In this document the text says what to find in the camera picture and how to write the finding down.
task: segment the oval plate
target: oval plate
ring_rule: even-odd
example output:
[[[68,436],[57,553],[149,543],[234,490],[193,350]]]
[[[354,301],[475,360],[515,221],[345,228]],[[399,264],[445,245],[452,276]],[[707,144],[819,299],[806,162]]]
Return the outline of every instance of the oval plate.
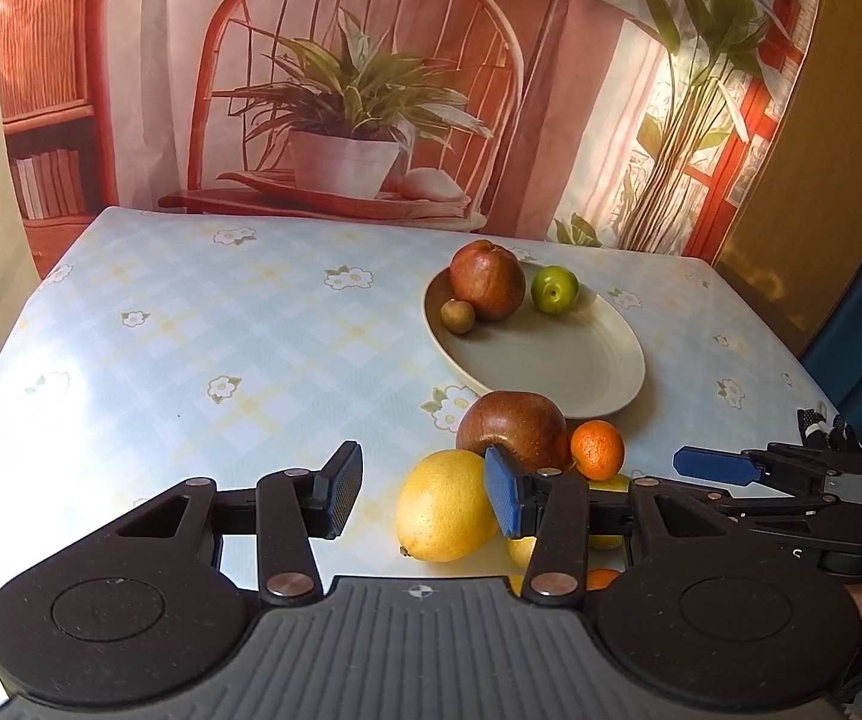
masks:
[[[528,285],[541,266],[521,263]],[[461,381],[477,394],[495,389],[538,392],[568,419],[624,408],[644,384],[644,352],[624,317],[581,283],[567,314],[541,314],[530,290],[513,316],[478,322],[463,336],[444,329],[440,307],[453,298],[445,268],[424,290],[424,324]]]

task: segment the red bookshelf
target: red bookshelf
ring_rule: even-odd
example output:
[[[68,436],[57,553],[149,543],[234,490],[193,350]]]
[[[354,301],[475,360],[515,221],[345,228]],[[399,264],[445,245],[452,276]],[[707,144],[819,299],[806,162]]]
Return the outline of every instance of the red bookshelf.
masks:
[[[7,157],[43,277],[117,205],[103,62],[104,0],[0,0]]]

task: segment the metal screw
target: metal screw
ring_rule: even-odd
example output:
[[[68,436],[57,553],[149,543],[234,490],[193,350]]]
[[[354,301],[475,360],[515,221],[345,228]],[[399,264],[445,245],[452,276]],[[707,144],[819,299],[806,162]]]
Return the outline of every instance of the metal screw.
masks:
[[[283,574],[274,574],[268,579],[268,591],[283,598],[296,598],[305,595],[314,589],[314,580],[307,574],[296,571],[287,571]]]
[[[567,595],[578,589],[578,580],[570,574],[562,574],[560,571],[548,571],[538,574],[530,580],[530,586],[541,595]]]

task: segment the floral tablecloth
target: floral tablecloth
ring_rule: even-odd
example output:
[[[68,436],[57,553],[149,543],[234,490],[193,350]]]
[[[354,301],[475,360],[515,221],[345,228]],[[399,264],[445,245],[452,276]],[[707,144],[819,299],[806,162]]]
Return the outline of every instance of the floral tablecloth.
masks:
[[[402,557],[394,536],[400,485],[419,458],[453,447],[475,399],[421,316],[424,285],[468,240],[104,211],[28,301],[0,357],[0,586],[182,479],[251,487],[271,471],[319,467],[347,439],[364,449],[365,480],[344,535],[314,543],[325,586],[336,574],[518,573],[500,538],[426,565]],[[645,384],[611,418],[627,473],[674,477],[682,445],[797,442],[795,411],[828,408],[702,261],[504,243],[573,269],[637,334]],[[254,586],[252,539],[228,541],[224,571]]]

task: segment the chair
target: chair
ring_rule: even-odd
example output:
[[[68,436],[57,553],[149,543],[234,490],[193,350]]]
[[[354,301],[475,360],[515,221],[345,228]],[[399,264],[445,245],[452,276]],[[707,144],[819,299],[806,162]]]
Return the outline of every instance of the chair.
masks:
[[[453,68],[456,81],[450,85],[468,96],[467,110],[494,133],[487,139],[452,129],[447,148],[421,140],[410,156],[412,167],[438,167],[458,183],[468,199],[461,210],[437,215],[426,201],[403,200],[395,194],[381,194],[377,202],[347,203],[328,196],[324,205],[309,205],[300,191],[295,194],[280,186],[287,183],[282,176],[288,175],[281,167],[286,143],[280,133],[245,140],[247,117],[236,115],[242,103],[229,98],[230,90],[282,79],[284,72],[271,61],[284,50],[279,35],[332,45],[339,8],[356,15],[373,38],[385,35],[386,49],[413,52]],[[495,165],[501,142],[506,147],[513,135],[523,74],[517,38],[493,0],[224,0],[204,38],[187,190],[162,197],[159,203],[185,207],[190,213],[302,215],[477,229],[486,222],[485,196],[498,177]],[[228,177],[239,183],[229,183]],[[273,179],[276,188],[262,191],[265,179]]]

